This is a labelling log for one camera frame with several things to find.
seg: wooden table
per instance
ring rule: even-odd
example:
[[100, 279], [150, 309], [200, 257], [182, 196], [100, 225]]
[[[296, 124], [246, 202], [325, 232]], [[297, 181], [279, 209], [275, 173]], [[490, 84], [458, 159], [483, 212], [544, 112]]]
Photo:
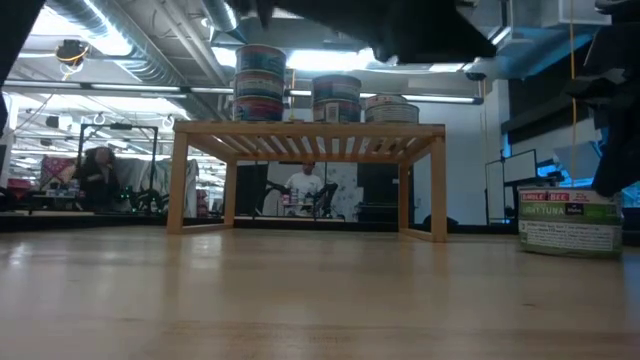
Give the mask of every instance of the wooden table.
[[[398, 231], [423, 240], [447, 239], [445, 126], [305, 122], [191, 122], [174, 126], [169, 234], [232, 228], [237, 162], [323, 161], [398, 164]], [[185, 173], [192, 146], [227, 163], [224, 224], [183, 226]], [[409, 229], [409, 167], [431, 154], [431, 233]]]

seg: wooden slat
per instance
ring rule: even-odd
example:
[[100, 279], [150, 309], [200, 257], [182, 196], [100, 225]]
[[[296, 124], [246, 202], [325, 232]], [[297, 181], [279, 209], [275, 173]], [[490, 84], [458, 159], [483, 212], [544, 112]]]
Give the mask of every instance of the wooden slat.
[[203, 232], [226, 230], [226, 229], [232, 229], [232, 228], [233, 228], [233, 225], [228, 225], [228, 224], [192, 225], [192, 226], [184, 226], [182, 228], [182, 233], [198, 234]]
[[269, 145], [269, 147], [276, 153], [276, 154], [283, 154], [282, 149], [280, 149], [280, 146], [278, 146], [275, 141], [273, 141], [273, 139], [271, 139], [271, 135], [267, 135], [267, 136], [263, 136], [262, 140], [264, 140], [267, 145]]
[[351, 158], [355, 159], [360, 156], [360, 147], [362, 146], [362, 141], [364, 138], [362, 136], [356, 136], [355, 141], [353, 142], [353, 149], [351, 149]]
[[167, 233], [180, 234], [184, 217], [184, 188], [187, 177], [187, 153], [189, 139], [185, 133], [176, 133], [173, 140], [173, 156], [171, 160], [171, 197], [169, 198], [169, 215], [167, 217]]
[[327, 161], [327, 162], [363, 162], [363, 163], [386, 163], [386, 164], [397, 164], [398, 160], [394, 159], [392, 157], [378, 157], [378, 156], [364, 156], [364, 155], [358, 155], [358, 156], [340, 156], [340, 154], [333, 154], [333, 155], [327, 155], [327, 154], [320, 154], [318, 156], [313, 156], [312, 154], [308, 154], [308, 155], [300, 155], [300, 154], [296, 154], [294, 156], [288, 156], [286, 158], [283, 158], [282, 155], [278, 155], [278, 154], [270, 154], [270, 155], [263, 155], [263, 154], [259, 154], [259, 155], [253, 155], [253, 154], [248, 154], [248, 155], [240, 155], [238, 156], [238, 158], [236, 160], [247, 160], [247, 161], [253, 161], [253, 160], [258, 160], [258, 161], [280, 161], [285, 159], [286, 161], [299, 161], [299, 162], [303, 162], [303, 161], [309, 161], [309, 160], [313, 160], [313, 161]]
[[418, 149], [413, 151], [412, 154], [407, 154], [406, 162], [409, 164], [413, 164], [416, 161], [422, 159], [427, 156], [431, 152], [431, 146], [429, 146], [430, 142], [427, 140], [426, 145], [422, 147], [422, 149]]
[[300, 155], [307, 155], [307, 148], [304, 147], [304, 144], [302, 143], [302, 140], [300, 139], [300, 136], [292, 136], [291, 139], [293, 140], [293, 143], [296, 144], [296, 147], [298, 148], [298, 153], [300, 153]]
[[324, 151], [327, 152], [327, 155], [333, 155], [333, 138], [322, 138], [324, 141]]
[[432, 241], [433, 240], [433, 236], [431, 235], [431, 233], [428, 233], [426, 231], [420, 231], [420, 230], [414, 230], [414, 229], [408, 229], [408, 228], [401, 228], [400, 229], [400, 233], [402, 235], [410, 236], [412, 238], [416, 238], [416, 239], [420, 239], [420, 240], [425, 240], [425, 241]]
[[289, 144], [286, 136], [276, 136], [276, 139], [278, 139], [280, 144], [282, 144], [282, 147], [284, 147], [287, 154], [290, 154], [290, 156], [295, 155], [295, 151], [293, 151], [293, 148], [291, 147], [291, 144]]
[[228, 147], [230, 147], [233, 150], [235, 150], [235, 152], [238, 153], [238, 154], [248, 153], [248, 151], [245, 148], [240, 146], [237, 142], [235, 142], [229, 136], [218, 136], [217, 138], [220, 139], [221, 141], [223, 141]]
[[398, 143], [396, 143], [396, 147], [393, 149], [393, 151], [391, 151], [391, 156], [392, 157], [397, 157], [398, 154], [404, 150], [405, 147], [407, 147], [407, 144], [409, 143], [409, 141], [411, 141], [411, 139], [413, 139], [413, 137], [404, 137], [402, 138], [402, 140], [400, 140]]
[[409, 227], [409, 167], [398, 165], [398, 229]]
[[396, 142], [396, 138], [394, 137], [386, 138], [386, 140], [382, 143], [382, 146], [380, 146], [380, 149], [378, 149], [378, 155], [385, 155], [389, 150], [389, 148], [391, 147], [391, 145], [393, 145], [393, 143], [395, 142]]
[[257, 154], [258, 153], [258, 149], [256, 148], [255, 144], [253, 144], [252, 142], [248, 141], [244, 136], [229, 135], [229, 137], [231, 137], [235, 142], [237, 142], [238, 144], [244, 146], [247, 150], [249, 150], [250, 154]]
[[178, 121], [174, 126], [176, 132], [215, 134], [215, 135], [311, 135], [331, 136], [444, 136], [444, 125], [435, 124], [323, 124], [323, 123], [245, 123], [245, 122], [207, 122]]
[[403, 151], [400, 155], [398, 155], [399, 159], [402, 161], [406, 161], [411, 157], [411, 155], [417, 153], [418, 151], [424, 149], [429, 145], [429, 139], [418, 138], [415, 139], [409, 146]]
[[365, 151], [364, 155], [371, 156], [371, 154], [373, 154], [376, 146], [378, 146], [379, 143], [380, 143], [379, 137], [372, 137], [371, 139], [369, 139], [369, 143], [367, 144], [367, 151]]
[[349, 142], [349, 137], [341, 136], [339, 141], [340, 141], [340, 156], [345, 156], [347, 152], [347, 143]]
[[263, 154], [270, 154], [271, 151], [269, 151], [269, 149], [264, 145], [264, 143], [262, 142], [262, 139], [258, 136], [254, 137], [253, 139], [251, 139], [251, 142], [256, 144], [256, 146], [258, 147], [258, 149], [260, 149], [260, 151], [262, 151]]
[[224, 162], [234, 159], [233, 149], [223, 145], [211, 135], [190, 134], [189, 145]]
[[313, 156], [318, 156], [320, 155], [320, 148], [318, 147], [318, 138], [315, 135], [309, 136], [307, 137], [307, 139], [309, 140], [309, 145], [311, 146], [311, 152], [313, 153]]

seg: light wood surface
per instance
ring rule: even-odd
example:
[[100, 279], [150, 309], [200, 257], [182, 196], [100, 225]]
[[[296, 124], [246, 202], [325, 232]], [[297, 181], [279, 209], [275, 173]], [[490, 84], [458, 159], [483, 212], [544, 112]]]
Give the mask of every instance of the light wood surface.
[[153, 227], [0, 239], [2, 360], [640, 358], [633, 249]]

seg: bumble bee tuna can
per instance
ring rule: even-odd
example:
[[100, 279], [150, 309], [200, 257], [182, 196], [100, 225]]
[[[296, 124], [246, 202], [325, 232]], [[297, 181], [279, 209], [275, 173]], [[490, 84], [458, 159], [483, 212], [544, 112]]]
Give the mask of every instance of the bumble bee tuna can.
[[236, 51], [236, 72], [267, 71], [284, 79], [285, 53], [271, 46], [246, 45]]
[[264, 96], [245, 96], [233, 102], [234, 121], [282, 121], [282, 101]]

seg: person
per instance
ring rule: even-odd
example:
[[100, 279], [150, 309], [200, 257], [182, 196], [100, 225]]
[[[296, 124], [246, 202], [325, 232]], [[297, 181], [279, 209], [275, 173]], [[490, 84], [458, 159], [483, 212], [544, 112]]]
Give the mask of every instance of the person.
[[115, 155], [106, 147], [87, 150], [86, 160], [76, 171], [74, 178], [85, 193], [85, 206], [92, 210], [109, 210], [111, 201], [120, 190], [120, 183], [113, 171]]
[[[284, 187], [291, 193], [296, 193], [298, 202], [303, 203], [304, 199], [310, 197], [316, 205], [322, 206], [323, 217], [331, 216], [331, 199], [338, 189], [337, 184], [323, 185], [319, 176], [313, 174], [315, 162], [302, 163], [302, 172], [291, 175]], [[296, 216], [310, 216], [312, 207], [302, 206], [298, 209], [292, 208], [288, 214]]]

